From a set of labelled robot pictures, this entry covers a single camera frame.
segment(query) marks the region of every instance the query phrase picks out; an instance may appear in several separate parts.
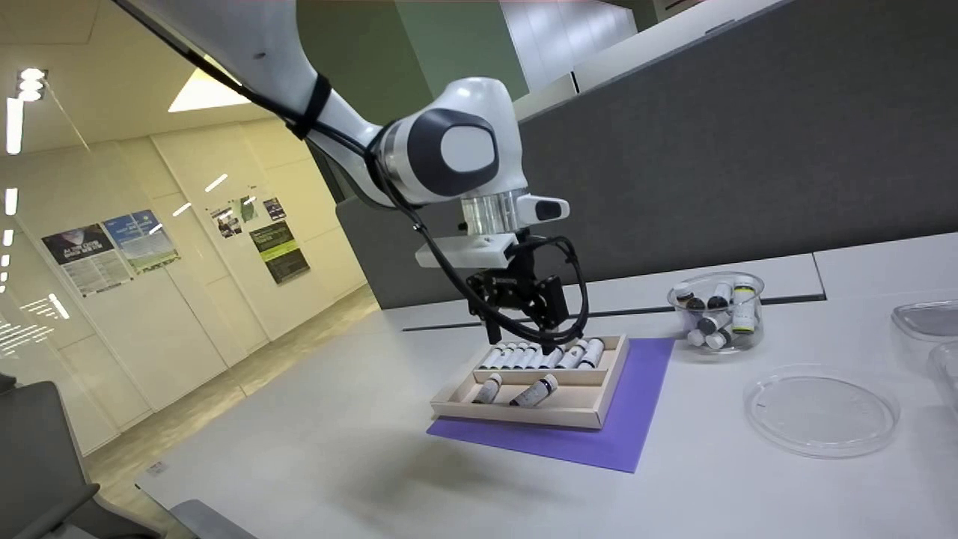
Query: gray wall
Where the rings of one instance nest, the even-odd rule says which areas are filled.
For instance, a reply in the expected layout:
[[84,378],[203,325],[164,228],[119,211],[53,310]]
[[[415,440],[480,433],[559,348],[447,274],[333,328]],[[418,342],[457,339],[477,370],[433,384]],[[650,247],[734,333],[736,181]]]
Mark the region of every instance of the gray wall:
[[[954,26],[954,2],[797,0],[527,120],[527,175],[572,201],[554,229],[590,279],[954,229]],[[397,214],[339,214],[384,306],[454,297]]]

